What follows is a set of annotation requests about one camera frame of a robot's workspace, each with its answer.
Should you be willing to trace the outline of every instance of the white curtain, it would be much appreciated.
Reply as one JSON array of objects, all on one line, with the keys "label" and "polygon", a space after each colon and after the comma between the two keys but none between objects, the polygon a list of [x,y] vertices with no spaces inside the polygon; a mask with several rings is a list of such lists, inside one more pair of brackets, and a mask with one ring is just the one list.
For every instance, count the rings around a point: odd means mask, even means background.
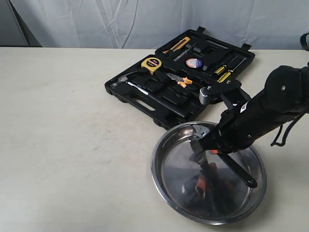
[{"label": "white curtain", "polygon": [[187,29],[255,49],[300,49],[308,0],[11,0],[45,47],[158,48]]}]

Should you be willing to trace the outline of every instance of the table surface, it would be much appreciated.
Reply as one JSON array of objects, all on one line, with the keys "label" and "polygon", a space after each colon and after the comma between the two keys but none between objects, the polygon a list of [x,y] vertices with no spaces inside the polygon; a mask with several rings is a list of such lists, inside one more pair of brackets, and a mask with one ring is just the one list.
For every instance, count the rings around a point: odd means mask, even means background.
[{"label": "table surface", "polygon": [[[161,199],[150,159],[165,130],[104,88],[153,52],[0,48],[0,231],[308,231],[308,116],[285,147],[270,147],[276,131],[254,143],[268,185],[261,205],[243,221],[203,225]],[[251,96],[273,69],[309,61],[300,50],[253,52],[239,76]],[[198,120],[218,122],[224,109],[222,103],[208,107]]]}]

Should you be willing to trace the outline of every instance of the tape measure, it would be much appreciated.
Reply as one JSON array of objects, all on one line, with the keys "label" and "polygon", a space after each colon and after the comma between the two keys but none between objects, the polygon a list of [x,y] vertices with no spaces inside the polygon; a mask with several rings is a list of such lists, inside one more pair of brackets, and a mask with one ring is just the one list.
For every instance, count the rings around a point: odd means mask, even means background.
[{"label": "tape measure", "polygon": [[147,58],[141,63],[141,66],[147,68],[151,75],[153,75],[154,72],[161,67],[161,65],[162,62],[155,57]]}]

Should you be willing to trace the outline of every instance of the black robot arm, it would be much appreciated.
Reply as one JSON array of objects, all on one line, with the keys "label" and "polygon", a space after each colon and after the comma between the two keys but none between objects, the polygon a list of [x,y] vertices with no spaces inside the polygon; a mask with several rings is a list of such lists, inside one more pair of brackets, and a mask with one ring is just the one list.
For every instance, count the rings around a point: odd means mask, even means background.
[{"label": "black robot arm", "polygon": [[220,122],[203,138],[192,140],[193,159],[206,150],[217,150],[220,158],[251,188],[256,181],[228,154],[248,148],[256,139],[292,121],[283,135],[283,146],[293,125],[309,111],[309,67],[280,66],[270,73],[265,87],[252,99],[236,80],[201,89],[200,101],[224,101],[228,107]]}]

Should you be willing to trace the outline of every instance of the stainless steel bowl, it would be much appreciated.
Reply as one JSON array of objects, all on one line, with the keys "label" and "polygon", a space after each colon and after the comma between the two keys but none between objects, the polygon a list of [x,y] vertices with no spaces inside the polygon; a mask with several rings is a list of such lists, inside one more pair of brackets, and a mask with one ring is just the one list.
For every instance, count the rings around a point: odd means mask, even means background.
[{"label": "stainless steel bowl", "polygon": [[[196,126],[208,129],[209,122],[188,122],[167,131],[157,142],[151,159],[154,184],[166,203],[181,215],[205,224],[221,225],[244,219],[262,201],[267,177],[262,160],[253,147],[229,154],[257,181],[257,188],[248,188],[217,155],[206,154],[213,171],[229,190],[219,193],[203,177],[205,193],[196,195],[200,166],[189,160],[192,154],[190,139]],[[218,202],[215,196],[223,194]]]}]

